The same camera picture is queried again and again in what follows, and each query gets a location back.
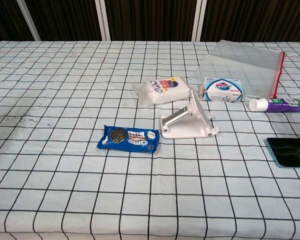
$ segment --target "oreo package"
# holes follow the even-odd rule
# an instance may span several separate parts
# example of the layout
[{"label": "oreo package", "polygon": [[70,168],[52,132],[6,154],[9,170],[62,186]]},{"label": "oreo package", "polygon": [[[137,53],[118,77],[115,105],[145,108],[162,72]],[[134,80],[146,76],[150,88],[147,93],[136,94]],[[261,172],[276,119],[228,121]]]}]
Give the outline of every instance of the oreo package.
[{"label": "oreo package", "polygon": [[98,149],[154,153],[160,139],[158,130],[104,125]]}]

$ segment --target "soap bar box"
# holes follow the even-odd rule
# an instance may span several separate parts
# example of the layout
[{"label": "soap bar box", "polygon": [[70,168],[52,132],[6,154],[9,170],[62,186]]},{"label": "soap bar box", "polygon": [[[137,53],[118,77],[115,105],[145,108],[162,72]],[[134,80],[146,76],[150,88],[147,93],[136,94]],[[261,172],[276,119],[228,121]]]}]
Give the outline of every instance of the soap bar box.
[{"label": "soap bar box", "polygon": [[199,91],[203,99],[214,102],[237,103],[243,97],[238,79],[205,77]]}]

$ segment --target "white plastic phone stand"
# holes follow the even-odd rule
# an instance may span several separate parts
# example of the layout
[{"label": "white plastic phone stand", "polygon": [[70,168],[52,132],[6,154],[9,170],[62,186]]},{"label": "white plastic phone stand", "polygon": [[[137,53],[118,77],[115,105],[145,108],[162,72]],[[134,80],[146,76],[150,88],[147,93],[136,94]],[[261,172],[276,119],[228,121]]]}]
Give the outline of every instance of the white plastic phone stand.
[{"label": "white plastic phone stand", "polygon": [[218,127],[211,128],[207,115],[191,90],[190,104],[172,115],[161,117],[161,133],[165,139],[206,138],[219,132]]}]

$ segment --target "white checkered tablecloth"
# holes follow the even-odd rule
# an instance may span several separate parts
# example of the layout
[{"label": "white checkered tablecloth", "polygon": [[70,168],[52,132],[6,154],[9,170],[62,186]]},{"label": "white checkered tablecloth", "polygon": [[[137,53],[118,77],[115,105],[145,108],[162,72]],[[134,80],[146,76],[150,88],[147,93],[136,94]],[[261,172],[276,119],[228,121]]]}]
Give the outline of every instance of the white checkered tablecloth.
[{"label": "white checkered tablecloth", "polygon": [[[300,98],[300,43],[279,98]],[[220,132],[99,150],[109,126],[159,129],[189,100],[145,108],[132,84],[188,78],[215,42],[0,42],[0,239],[300,240],[300,168],[264,140],[300,138],[300,113],[201,101]]]}]

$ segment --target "black phone screen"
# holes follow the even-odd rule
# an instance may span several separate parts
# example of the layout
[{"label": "black phone screen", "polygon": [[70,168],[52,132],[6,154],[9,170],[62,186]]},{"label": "black phone screen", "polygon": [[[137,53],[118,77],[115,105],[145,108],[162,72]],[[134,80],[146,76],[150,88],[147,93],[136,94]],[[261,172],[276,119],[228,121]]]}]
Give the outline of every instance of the black phone screen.
[{"label": "black phone screen", "polygon": [[300,168],[300,138],[269,137],[266,140],[282,167]]}]

